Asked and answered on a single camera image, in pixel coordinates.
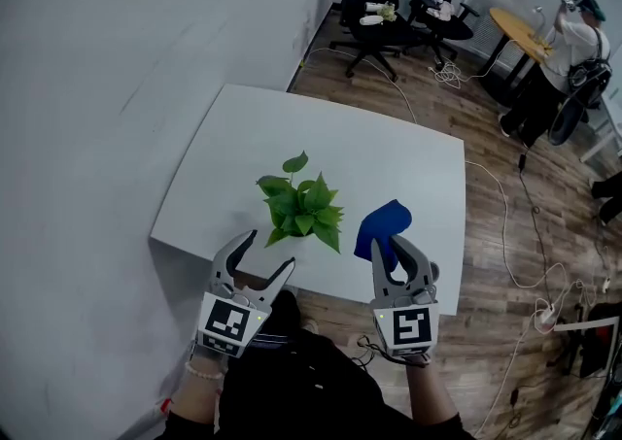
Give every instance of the green leaf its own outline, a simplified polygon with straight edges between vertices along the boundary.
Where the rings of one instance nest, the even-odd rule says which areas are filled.
[[[270,207],[270,204],[268,204],[268,207],[270,209],[270,218],[272,219],[274,227],[281,227],[283,221],[285,220],[285,216],[276,212],[274,207]]]
[[[281,225],[281,229],[283,229],[288,234],[300,234],[301,231],[298,229],[298,226],[295,222],[294,216],[286,216],[283,221],[283,225]]]
[[[334,249],[338,254],[341,254],[339,251],[339,231],[335,226],[316,222],[313,224],[313,232],[321,241]]]
[[[329,203],[330,191],[320,173],[318,180],[309,188],[304,197],[304,208],[307,211],[319,211],[325,209]]]
[[[315,184],[313,180],[303,181],[298,185],[298,205],[300,209],[304,209],[304,192]]]
[[[286,238],[287,236],[288,234],[285,231],[275,227],[274,229],[272,229],[272,232],[270,233],[270,237],[268,238],[268,242],[265,244],[264,248],[266,249],[270,245],[274,245],[276,242],[283,240],[283,238]]]
[[[319,222],[328,226],[337,226],[341,221],[339,213],[332,211],[331,209],[323,209],[319,211],[316,218],[318,218]]]
[[[281,194],[271,196],[264,201],[267,202],[270,208],[274,209],[278,214],[283,216],[295,216],[297,197],[295,189],[291,186],[284,189]]]
[[[315,218],[313,216],[296,216],[295,223],[300,228],[300,232],[302,234],[307,234],[311,226],[315,222]]]
[[[334,205],[328,205],[328,209],[336,212],[337,214],[339,214],[339,216],[343,216],[343,213],[341,212],[343,210],[343,207],[335,207]]]
[[[292,187],[287,178],[279,178],[278,176],[263,176],[259,178],[257,184],[266,196],[278,195],[288,187]]]
[[[304,151],[302,151],[302,153],[299,156],[295,156],[294,158],[290,158],[289,160],[286,160],[285,163],[283,164],[283,170],[289,173],[298,172],[300,169],[302,169],[306,165],[308,161],[309,161],[309,157]]]

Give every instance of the beaded bracelet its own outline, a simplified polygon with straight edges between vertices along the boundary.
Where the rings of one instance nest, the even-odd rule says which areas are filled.
[[[218,373],[218,374],[205,374],[205,373],[200,373],[198,372],[196,369],[194,369],[189,362],[186,362],[185,364],[186,370],[192,374],[192,376],[196,376],[197,378],[201,378],[203,380],[210,380],[210,381],[219,381],[220,379],[223,378],[224,374],[223,373]]]

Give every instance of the sleeve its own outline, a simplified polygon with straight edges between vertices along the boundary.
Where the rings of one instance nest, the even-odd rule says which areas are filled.
[[[463,428],[460,415],[454,416],[444,423],[433,424],[423,428],[430,438],[452,438],[454,440],[474,440]]]
[[[598,38],[594,30],[587,24],[570,22],[565,18],[560,20],[562,34],[567,45],[574,47],[585,47],[586,45],[595,46]]]
[[[166,420],[166,429],[156,440],[179,439],[201,440],[214,436],[213,424],[201,424],[170,413]]]
[[[451,438],[452,440],[474,440],[465,431],[460,414],[438,424],[422,426],[416,424],[403,413],[391,406],[384,406],[383,419],[386,424],[392,426],[392,436],[404,436],[408,438]]]

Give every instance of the cord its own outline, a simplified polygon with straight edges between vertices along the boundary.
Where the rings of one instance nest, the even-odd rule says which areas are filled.
[[[363,362],[363,359],[366,358],[368,355],[369,355],[369,359],[367,360],[367,362]],[[365,373],[369,374],[369,371],[367,371],[367,366],[369,365],[371,361],[373,361],[374,357],[376,357],[376,354],[373,352],[373,350],[367,349],[365,353],[361,355],[360,357],[350,357],[350,360],[353,360],[355,363],[356,361],[358,361],[359,363],[357,365],[359,367],[362,367]]]
[[[540,245],[540,252],[542,253],[542,272],[544,273],[544,289],[546,290],[546,298],[548,299],[548,303],[550,305],[552,303],[551,292],[548,289],[548,281],[546,279],[546,267],[547,267],[548,262],[546,260],[546,254],[544,253],[544,243],[542,242],[542,237],[540,236],[540,232],[537,229],[537,223],[536,223],[536,214],[540,213],[540,208],[534,204],[534,200],[532,200],[532,197],[529,195],[529,191],[527,190],[527,185],[525,185],[525,181],[523,181],[522,170],[519,171],[518,177],[521,180],[521,184],[523,185],[523,189],[525,190],[527,199],[529,200],[529,203],[532,206],[532,208],[530,209],[530,213],[532,215],[532,222],[534,223],[534,229],[536,230],[537,240]]]
[[[309,58],[313,53],[315,53],[316,51],[322,51],[322,50],[328,50],[328,51],[334,51],[335,53],[341,53],[342,55],[347,55],[347,56],[351,56],[352,58],[357,58],[355,55],[352,55],[350,53],[347,53],[346,51],[341,51],[341,50],[334,50],[332,48],[316,48],[314,50],[311,50],[309,52],[309,54],[306,56],[306,58]],[[389,77],[389,75],[383,71],[380,67],[378,67],[376,64],[370,62],[369,60],[363,59],[363,62],[367,62],[369,65],[371,65],[374,69],[376,69],[378,72],[382,73],[382,75],[387,78],[387,81],[389,81],[389,83],[391,83],[393,86],[395,86],[397,88],[397,91],[399,91],[399,94],[401,94],[401,97],[404,99],[404,101],[406,102],[406,106],[408,107],[408,112],[410,112],[410,115],[412,116],[412,121],[415,124],[419,124],[419,122],[417,122],[417,118],[415,117],[415,113],[412,111],[412,108],[410,107],[410,102],[408,102],[408,98],[406,98],[406,95],[404,94],[404,92],[401,90],[401,88],[396,85],[393,81],[391,81],[391,78]],[[304,66],[304,60],[302,60],[300,62],[300,66]]]
[[[521,285],[520,283],[518,283],[516,281],[516,278],[514,277],[514,273],[512,273],[511,268],[507,264],[507,254],[505,252],[505,250],[506,250],[506,248],[505,248],[505,230],[506,230],[506,226],[507,226],[507,211],[508,211],[508,207],[507,207],[507,196],[505,195],[505,191],[503,191],[503,186],[501,185],[501,182],[488,169],[486,169],[486,167],[484,167],[482,164],[478,164],[478,163],[475,163],[475,162],[470,162],[468,160],[466,160],[465,163],[467,163],[469,165],[474,165],[474,166],[479,167],[481,169],[484,169],[484,171],[486,171],[488,173],[488,175],[491,178],[493,178],[495,180],[495,182],[497,183],[497,185],[499,186],[499,190],[501,191],[501,196],[503,197],[503,205],[505,207],[505,212],[503,214],[503,230],[502,230],[502,233],[501,233],[501,242],[502,242],[502,247],[503,247],[503,263],[505,264],[505,269],[507,269],[507,272],[509,273],[510,278],[514,282],[514,285],[516,285],[518,288],[535,288],[540,283],[542,283],[542,281],[544,281],[544,279],[546,278],[548,273],[551,272],[551,270],[553,270],[558,265],[564,271],[564,280],[565,280],[565,283],[567,284],[568,283],[568,276],[566,274],[566,269],[564,268],[564,265],[562,263],[560,263],[560,262],[557,262],[556,264],[553,264],[551,267],[549,267],[544,272],[542,277],[539,280],[537,280],[537,282],[534,283],[533,285]]]
[[[557,300],[554,303],[551,303],[550,300],[544,300],[543,298],[538,298],[536,300],[534,312],[530,316],[530,319],[529,319],[528,325],[527,325],[527,329],[521,335],[521,337],[519,338],[518,342],[516,342],[516,347],[514,348],[514,353],[512,354],[512,358],[511,358],[509,364],[507,365],[507,369],[505,370],[505,374],[503,375],[503,379],[501,381],[501,385],[499,387],[499,391],[497,392],[497,395],[495,396],[495,400],[493,401],[493,405],[491,406],[491,408],[489,409],[488,413],[486,414],[486,417],[484,418],[483,423],[479,426],[479,428],[477,429],[477,431],[473,435],[473,436],[477,436],[482,431],[482,429],[486,425],[486,422],[489,420],[490,415],[492,414],[492,412],[494,411],[495,407],[497,406],[497,402],[499,401],[499,397],[501,396],[501,392],[503,391],[503,387],[505,386],[505,382],[507,381],[507,376],[509,374],[509,370],[512,367],[514,359],[516,358],[516,354],[518,352],[518,348],[519,348],[520,344],[522,343],[523,339],[525,338],[525,335],[527,334],[527,332],[531,328],[532,320],[534,320],[534,327],[536,328],[536,330],[540,334],[548,334],[548,333],[550,333],[554,329],[555,324],[557,323],[557,320],[560,317],[560,314],[562,313],[562,310],[564,308],[564,301],[566,300],[566,296],[568,295],[568,293],[570,293],[570,291],[572,290],[572,288],[574,286],[577,286],[579,289],[581,289],[581,296],[585,296],[586,297],[586,301],[589,301],[589,298],[587,296],[587,287],[583,284],[583,282],[580,279],[577,279],[576,281],[574,281],[573,283],[571,283],[569,285],[568,274],[566,272],[566,268],[564,267],[564,265],[561,262],[557,262],[557,263],[553,264],[551,267],[549,267],[548,269],[546,269],[544,271],[544,274],[542,275],[542,277],[536,283],[534,283],[533,285],[521,285],[521,284],[519,284],[516,281],[516,278],[514,277],[514,274],[512,273],[512,270],[511,270],[511,268],[509,267],[509,265],[507,263],[507,256],[506,256],[506,251],[505,251],[506,250],[506,248],[505,248],[505,230],[506,230],[506,226],[507,226],[508,206],[507,206],[507,196],[505,195],[505,191],[503,190],[503,186],[502,186],[501,182],[495,177],[495,175],[493,175],[493,173],[491,173],[483,165],[475,163],[475,162],[471,162],[471,161],[468,161],[468,160],[466,160],[466,164],[474,165],[474,166],[479,167],[479,168],[483,169],[484,171],[486,171],[486,173],[491,178],[493,178],[495,180],[495,182],[499,186],[499,190],[501,191],[501,196],[503,198],[503,206],[504,206],[503,229],[502,229],[502,233],[501,233],[501,242],[502,242],[502,251],[503,251],[503,263],[505,264],[505,268],[506,268],[508,274],[510,275],[510,278],[512,279],[512,282],[514,282],[514,285],[516,285],[518,288],[535,288],[542,281],[546,280],[546,278],[548,276],[548,273],[550,273],[551,270],[553,270],[557,266],[561,267],[562,272],[564,273],[564,288],[562,289],[562,293],[560,293],[560,296],[557,298]],[[532,204],[532,212],[533,212],[535,210],[535,205],[533,204],[533,202],[531,200],[531,197],[529,197],[529,199],[530,199],[530,203]],[[546,309],[538,308],[538,302],[544,302],[544,304],[546,306]],[[548,318],[551,318],[554,315],[555,315],[555,318],[553,319],[553,323],[551,324],[550,328],[542,330],[541,328],[537,327],[536,317],[538,315],[541,315],[541,314],[547,312],[547,311],[551,312],[551,314],[549,315]]]
[[[601,250],[599,249],[599,240],[603,240],[603,250],[606,249],[605,237],[603,235],[603,225],[601,224],[601,218],[599,218],[598,216],[594,216],[594,221],[596,223],[596,237],[594,238],[594,248],[596,249],[597,254],[601,258],[603,269],[607,270],[606,264],[605,264],[605,257],[603,256],[603,254],[601,253]]]
[[[428,365],[428,362],[430,361],[430,358],[426,354],[422,354],[422,356],[424,358],[426,358],[426,361],[427,361],[426,363],[411,362],[409,360],[398,359],[398,358],[392,357],[392,356],[388,355],[385,351],[383,351],[380,347],[378,347],[375,343],[370,343],[369,342],[369,338],[367,338],[366,335],[363,335],[361,338],[359,338],[359,341],[357,342],[357,345],[359,347],[370,349],[372,351],[372,353],[377,352],[378,354],[380,354],[383,358],[385,358],[389,362],[393,362],[394,364],[401,364],[401,365],[404,365],[404,366],[407,366],[407,367],[422,367],[423,368],[423,367],[426,367]]]
[[[488,76],[492,68],[497,63],[497,60],[499,60],[499,57],[501,56],[501,54],[503,53],[507,45],[509,45],[510,43],[518,43],[518,41],[517,40],[508,41],[503,46],[503,48],[501,49],[501,51],[495,58],[495,61],[491,64],[491,66],[488,68],[486,73],[482,74],[481,76],[469,76],[467,78],[461,78],[460,76],[462,74],[462,71],[460,70],[460,67],[458,67],[454,62],[452,62],[449,58],[445,56],[443,56],[443,58],[446,61],[445,61],[445,64],[443,65],[443,68],[440,71],[436,72],[432,67],[428,67],[428,70],[434,73],[434,78],[439,83],[445,83],[446,85],[450,85],[451,87],[454,87],[455,89],[460,89],[462,86],[462,83],[467,83],[473,78],[484,78]]]
[[[514,429],[516,426],[518,426],[521,423],[521,418],[523,417],[523,415],[520,411],[515,413],[513,406],[512,406],[512,415],[513,415],[512,419],[509,420],[509,422],[503,427],[503,429],[495,437],[495,440],[498,440],[499,438],[501,438],[501,436],[507,429]]]
[[[479,426],[477,431],[475,431],[475,434],[473,435],[474,437],[479,435],[481,430],[484,429],[484,426],[486,425],[486,422],[488,421],[488,419],[490,418],[491,413],[495,409],[495,406],[497,405],[497,402],[499,401],[499,397],[501,396],[501,392],[503,391],[503,386],[505,385],[505,382],[507,381],[507,375],[509,374],[509,370],[512,367],[512,364],[514,363],[514,358],[516,358],[516,354],[518,353],[518,347],[520,346],[521,343],[523,343],[523,338],[525,338],[525,335],[527,335],[528,331],[530,330],[531,325],[532,325],[532,319],[535,316],[536,316],[536,312],[534,312],[533,314],[530,315],[529,322],[527,323],[527,329],[525,331],[523,331],[523,334],[518,339],[518,342],[516,342],[516,347],[514,347],[514,353],[512,354],[512,359],[509,361],[509,364],[507,364],[507,368],[505,369],[505,374],[503,375],[503,380],[501,381],[501,386],[499,387],[499,391],[497,392],[497,395],[495,396],[495,400],[493,401],[493,405],[489,409],[488,414],[486,415],[486,418],[484,418],[483,423]]]

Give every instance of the black pants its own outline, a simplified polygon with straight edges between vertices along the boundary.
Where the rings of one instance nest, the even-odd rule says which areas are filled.
[[[501,128],[510,134],[523,124],[519,136],[530,147],[551,127],[557,116],[557,107],[564,98],[566,95],[548,82],[542,70],[536,69],[532,81],[518,95],[512,110],[501,118]]]
[[[622,212],[622,172],[611,176],[606,181],[594,183],[592,186],[594,198],[611,198],[601,207],[599,217],[605,223]]]

